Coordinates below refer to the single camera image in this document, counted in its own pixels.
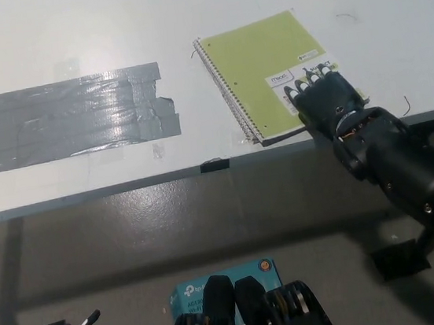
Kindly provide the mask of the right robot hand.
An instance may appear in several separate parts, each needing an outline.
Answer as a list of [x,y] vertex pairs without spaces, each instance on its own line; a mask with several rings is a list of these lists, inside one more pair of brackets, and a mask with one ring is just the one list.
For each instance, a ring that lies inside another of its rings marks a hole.
[[366,102],[339,72],[323,63],[317,69],[306,70],[306,81],[296,79],[294,87],[283,86],[283,91],[304,126],[332,141],[344,116],[363,110]]

